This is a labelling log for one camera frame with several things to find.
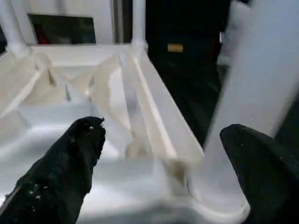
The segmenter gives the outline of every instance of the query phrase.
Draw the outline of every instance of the white pillar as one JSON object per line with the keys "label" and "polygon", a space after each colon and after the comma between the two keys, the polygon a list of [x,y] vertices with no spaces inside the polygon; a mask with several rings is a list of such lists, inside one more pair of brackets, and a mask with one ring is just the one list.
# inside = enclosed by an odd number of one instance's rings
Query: white pillar
{"label": "white pillar", "polygon": [[147,50],[145,40],[145,0],[133,0],[133,33],[132,45]]}
{"label": "white pillar", "polygon": [[299,89],[298,25],[298,0],[254,2],[217,105],[203,163],[189,173],[195,196],[210,209],[225,208],[233,215],[246,205],[219,134],[239,123],[275,135]]}
{"label": "white pillar", "polygon": [[0,24],[7,40],[7,49],[12,51],[17,58],[27,55],[30,47],[21,35],[11,0],[0,0]]}

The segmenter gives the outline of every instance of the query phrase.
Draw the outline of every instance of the yellow label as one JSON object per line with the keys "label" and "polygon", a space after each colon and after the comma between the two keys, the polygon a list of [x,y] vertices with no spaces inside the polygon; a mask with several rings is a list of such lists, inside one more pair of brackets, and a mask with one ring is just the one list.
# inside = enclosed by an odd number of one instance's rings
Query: yellow label
{"label": "yellow label", "polygon": [[168,43],[167,44],[167,50],[168,52],[183,52],[183,45],[179,43]]}

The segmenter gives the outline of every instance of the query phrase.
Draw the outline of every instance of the white surface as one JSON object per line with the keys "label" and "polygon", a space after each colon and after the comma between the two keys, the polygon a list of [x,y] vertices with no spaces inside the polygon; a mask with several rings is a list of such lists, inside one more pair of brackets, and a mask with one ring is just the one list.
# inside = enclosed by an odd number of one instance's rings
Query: white surface
{"label": "white surface", "polygon": [[36,38],[28,18],[31,14],[92,17],[97,43],[114,43],[113,0],[12,0],[21,33],[28,44]]}
{"label": "white surface", "polygon": [[[223,87],[205,145],[205,158],[190,172],[195,196],[211,207],[246,205],[219,134],[242,124],[274,136],[299,89],[299,5],[296,0],[254,1],[252,17]],[[243,218],[249,208],[243,206]]]}

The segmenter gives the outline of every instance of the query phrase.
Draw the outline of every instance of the white wall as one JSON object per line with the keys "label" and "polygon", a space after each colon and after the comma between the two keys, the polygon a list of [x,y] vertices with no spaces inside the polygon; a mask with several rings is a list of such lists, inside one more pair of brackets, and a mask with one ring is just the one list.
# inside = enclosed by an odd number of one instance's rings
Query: white wall
{"label": "white wall", "polygon": [[113,0],[12,0],[21,33],[28,44],[36,44],[31,14],[92,17],[97,43],[114,43]]}

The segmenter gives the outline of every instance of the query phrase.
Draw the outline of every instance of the white structure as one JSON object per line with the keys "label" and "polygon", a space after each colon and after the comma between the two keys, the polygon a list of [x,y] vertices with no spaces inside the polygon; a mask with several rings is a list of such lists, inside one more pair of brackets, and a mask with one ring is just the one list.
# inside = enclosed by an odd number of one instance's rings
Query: white structure
{"label": "white structure", "polygon": [[108,215],[124,212],[131,216],[122,220],[130,223],[144,213],[153,223],[192,218],[200,224],[241,223],[250,207],[219,132],[241,123],[275,133],[299,84],[297,2],[255,3],[205,156],[144,51],[145,0],[134,0],[132,45],[27,46],[35,43],[27,13],[60,10],[101,21],[95,22],[96,38],[112,43],[112,20],[102,18],[112,18],[111,1],[65,0],[64,8],[57,2],[12,0],[15,16],[10,1],[0,0],[8,41],[7,53],[0,57],[0,124],[5,130],[0,131],[0,178],[5,183],[0,195],[74,119],[96,115],[106,119],[107,143],[79,223],[103,223]]}

